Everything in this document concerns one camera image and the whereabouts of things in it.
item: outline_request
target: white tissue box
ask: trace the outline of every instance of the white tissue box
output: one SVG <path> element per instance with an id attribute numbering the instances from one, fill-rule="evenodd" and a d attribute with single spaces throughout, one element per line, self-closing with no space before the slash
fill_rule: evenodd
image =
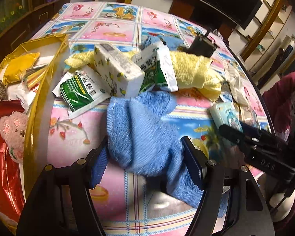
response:
<path id="1" fill-rule="evenodd" d="M 134 98 L 139 94 L 144 71 L 109 43 L 94 47 L 96 71 L 112 88 L 115 97 Z"/>

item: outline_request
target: yellow towel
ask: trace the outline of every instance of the yellow towel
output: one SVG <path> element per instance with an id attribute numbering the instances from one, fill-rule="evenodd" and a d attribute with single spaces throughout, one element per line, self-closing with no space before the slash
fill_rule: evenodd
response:
<path id="1" fill-rule="evenodd" d="M 136 51 L 129 51 L 123 54 L 132 58 L 136 53 Z M 216 102 L 221 94 L 223 78 L 218 72 L 210 68 L 212 60 L 207 57 L 176 51 L 170 51 L 170 55 L 178 88 L 188 89 L 195 87 L 203 96 L 212 102 Z M 65 63 L 73 68 L 93 64 L 94 52 L 73 54 L 65 60 Z"/>
<path id="2" fill-rule="evenodd" d="M 94 51 L 74 53 L 65 60 L 65 63 L 75 69 L 85 64 L 94 64 Z"/>

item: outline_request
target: black cylindrical object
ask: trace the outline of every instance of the black cylindrical object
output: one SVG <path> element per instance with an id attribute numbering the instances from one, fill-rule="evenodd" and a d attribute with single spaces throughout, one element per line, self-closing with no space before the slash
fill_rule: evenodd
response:
<path id="1" fill-rule="evenodd" d="M 196 56 L 211 57 L 218 46 L 208 38 L 209 33 L 210 31 L 208 30 L 205 35 L 197 35 L 186 52 Z"/>

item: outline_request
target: yellow packet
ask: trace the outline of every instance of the yellow packet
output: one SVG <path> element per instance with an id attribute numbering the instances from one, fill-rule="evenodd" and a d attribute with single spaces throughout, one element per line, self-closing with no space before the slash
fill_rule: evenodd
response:
<path id="1" fill-rule="evenodd" d="M 3 84 L 6 86 L 9 83 L 20 81 L 22 72 L 32 67 L 39 58 L 39 55 L 39 52 L 30 53 L 12 59 L 3 75 Z"/>

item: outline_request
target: table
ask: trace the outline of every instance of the table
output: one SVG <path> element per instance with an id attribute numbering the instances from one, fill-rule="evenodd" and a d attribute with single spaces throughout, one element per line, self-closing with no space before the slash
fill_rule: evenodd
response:
<path id="1" fill-rule="evenodd" d="M 94 44 L 103 41 L 126 52 L 139 51 L 148 35 L 177 37 L 189 47 L 197 33 L 205 32 L 187 20 L 150 8 L 81 2 L 65 4 L 33 39 L 67 33 L 72 54 L 94 50 Z M 219 37 L 210 33 L 209 38 L 219 46 L 212 55 L 211 67 L 222 76 L 225 76 L 223 60 L 231 61 L 238 68 L 261 127 L 274 132 L 260 93 L 241 62 Z M 199 149 L 207 149 L 211 159 L 220 161 L 219 139 L 207 111 L 213 104 L 194 90 L 174 94 L 178 106 L 163 120 L 178 125 L 180 136 L 196 139 L 194 143 Z M 96 148 L 106 134 L 108 103 L 104 101 L 68 122 L 66 103 L 55 100 L 50 124 L 57 127 L 49 132 L 48 163 L 55 167 L 67 166 Z M 259 171 L 252 169 L 252 173 L 257 176 Z M 184 235 L 195 213 L 192 207 L 152 190 L 142 176 L 128 173 L 114 162 L 108 164 L 101 183 L 90 193 L 107 235 Z"/>

